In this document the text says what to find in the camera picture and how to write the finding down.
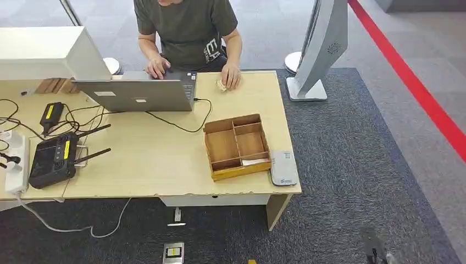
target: person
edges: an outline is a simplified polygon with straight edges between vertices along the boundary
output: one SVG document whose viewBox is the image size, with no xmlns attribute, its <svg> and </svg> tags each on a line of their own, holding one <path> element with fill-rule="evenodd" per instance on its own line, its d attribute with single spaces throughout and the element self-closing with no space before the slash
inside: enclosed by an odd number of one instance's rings
<svg viewBox="0 0 466 264">
<path fill-rule="evenodd" d="M 168 68 L 221 72 L 227 89 L 238 86 L 242 39 L 229 0 L 134 0 L 134 7 L 138 44 L 149 60 L 147 73 L 163 79 Z"/>
</svg>

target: white cable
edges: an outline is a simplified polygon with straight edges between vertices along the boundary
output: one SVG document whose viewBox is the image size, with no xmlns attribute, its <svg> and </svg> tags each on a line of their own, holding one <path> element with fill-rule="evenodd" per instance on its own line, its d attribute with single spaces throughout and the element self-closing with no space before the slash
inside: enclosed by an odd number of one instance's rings
<svg viewBox="0 0 466 264">
<path fill-rule="evenodd" d="M 39 219 L 44 224 L 44 226 L 46 226 L 48 229 L 50 229 L 52 231 L 55 231 L 55 232 L 60 232 L 60 233 L 80 232 L 80 231 L 83 231 L 83 230 L 86 230 L 86 229 L 90 229 L 91 230 L 91 236 L 93 238 L 106 238 L 106 237 L 112 235 L 113 233 L 115 233 L 115 231 L 117 231 L 117 229 L 120 227 L 121 217 L 123 216 L 123 213 L 125 212 L 126 207 L 128 206 L 129 202 L 131 201 L 131 198 L 129 198 L 128 201 L 126 202 L 125 206 L 123 207 L 123 209 L 122 209 L 122 211 L 120 213 L 120 217 L 118 218 L 118 224 L 116 225 L 115 229 L 113 229 L 113 231 L 111 231 L 110 233 L 108 233 L 106 235 L 95 235 L 94 232 L 93 232 L 93 230 L 94 230 L 93 225 L 90 225 L 88 227 L 84 227 L 84 228 L 81 228 L 81 229 L 58 229 L 58 228 L 53 228 L 49 224 L 47 224 L 47 222 L 45 222 L 45 220 L 36 211 L 34 211 L 31 207 L 27 206 L 21 200 L 20 195 L 17 195 L 16 199 L 22 205 L 22 207 L 24 207 L 24 209 L 28 210 L 33 215 L 35 215 L 37 217 L 37 219 Z"/>
</svg>

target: red tape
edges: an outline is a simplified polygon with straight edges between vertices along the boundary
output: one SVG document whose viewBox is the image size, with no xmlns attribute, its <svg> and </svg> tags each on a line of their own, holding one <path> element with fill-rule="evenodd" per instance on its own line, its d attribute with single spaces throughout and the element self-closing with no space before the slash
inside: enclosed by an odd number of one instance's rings
<svg viewBox="0 0 466 264">
<path fill-rule="evenodd" d="M 348 4 L 408 90 L 413 94 L 414 98 L 419 102 L 450 145 L 456 150 L 463 161 L 466 162 L 466 136 L 464 133 L 448 116 L 445 110 L 442 109 L 439 103 L 435 101 L 429 90 L 414 74 L 392 44 L 390 44 L 387 37 L 377 27 L 361 4 L 357 0 L 348 0 Z"/>
</svg>

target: man's right hand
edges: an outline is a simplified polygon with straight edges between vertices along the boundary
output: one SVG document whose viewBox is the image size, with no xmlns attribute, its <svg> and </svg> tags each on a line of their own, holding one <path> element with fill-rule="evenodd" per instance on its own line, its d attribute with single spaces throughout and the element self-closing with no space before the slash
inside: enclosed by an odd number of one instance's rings
<svg viewBox="0 0 466 264">
<path fill-rule="evenodd" d="M 151 74 L 154 78 L 163 80 L 165 68 L 170 68 L 170 62 L 162 56 L 156 56 L 149 61 L 149 64 L 144 69 L 146 73 Z"/>
</svg>

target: laptop keyboard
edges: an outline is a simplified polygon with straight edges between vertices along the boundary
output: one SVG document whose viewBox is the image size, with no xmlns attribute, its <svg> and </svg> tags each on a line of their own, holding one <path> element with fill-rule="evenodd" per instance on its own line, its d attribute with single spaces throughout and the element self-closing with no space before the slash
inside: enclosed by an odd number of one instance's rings
<svg viewBox="0 0 466 264">
<path fill-rule="evenodd" d="M 183 85 L 183 86 L 185 87 L 186 98 L 188 98 L 188 100 L 190 101 L 193 96 L 194 86 L 193 85 Z"/>
</svg>

